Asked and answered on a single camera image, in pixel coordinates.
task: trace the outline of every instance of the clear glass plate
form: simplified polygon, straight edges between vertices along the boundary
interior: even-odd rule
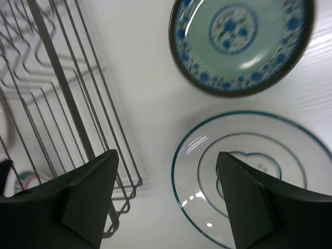
[[[188,220],[224,248],[235,244],[216,173],[220,151],[295,186],[332,195],[332,154],[300,124],[251,110],[212,117],[181,141],[173,159],[172,186]]]

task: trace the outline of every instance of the plate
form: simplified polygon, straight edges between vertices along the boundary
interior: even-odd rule
[[[222,113],[194,127],[172,163],[172,187],[184,215],[205,237],[235,248],[216,171],[220,151],[295,186],[332,195],[332,154],[287,118],[252,110]]]
[[[314,1],[177,0],[170,47],[197,87],[228,97],[250,95],[291,71],[313,22]]]

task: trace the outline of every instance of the metal wire rack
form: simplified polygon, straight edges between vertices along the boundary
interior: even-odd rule
[[[130,210],[142,185],[78,0],[0,0],[0,100],[6,120],[0,155],[41,184],[116,148],[119,171],[112,201]],[[116,228],[107,219],[104,237]]]

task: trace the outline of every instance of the blue floral pattern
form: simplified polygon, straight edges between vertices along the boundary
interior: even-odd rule
[[[280,1],[283,2],[285,13],[285,29],[283,30],[281,42],[274,54],[262,67],[258,68],[255,72],[238,76],[236,78],[225,78],[222,75],[216,75],[210,72],[209,69],[201,65],[195,59],[195,56],[190,52],[190,44],[186,40],[186,27],[188,25],[187,20],[193,15],[201,0],[183,0],[177,13],[174,41],[176,51],[178,53],[178,57],[181,60],[182,66],[195,81],[217,91],[244,91],[266,82],[274,74],[276,74],[292,56],[303,31],[306,12],[304,0]],[[223,22],[222,27],[224,32],[229,34],[232,32],[237,32],[239,41],[242,41],[241,37],[253,37],[253,35],[251,35],[253,31],[250,29],[250,27],[247,25],[238,26],[238,22],[238,20],[234,21],[232,18],[229,18]],[[227,38],[229,37],[229,34],[226,35],[222,40],[222,43],[218,45],[218,47],[222,47],[225,51],[233,50],[233,43]],[[243,43],[239,42],[239,44],[242,45],[238,45],[237,47],[242,48],[249,43],[245,43],[243,45]]]
[[[251,45],[257,29],[257,15],[248,5],[229,4],[213,17],[209,28],[209,40],[219,53],[237,54]]]

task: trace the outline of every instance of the blue floral plate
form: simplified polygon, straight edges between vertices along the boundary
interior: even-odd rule
[[[277,83],[311,36],[313,0],[176,0],[170,47],[197,87],[244,96]]]

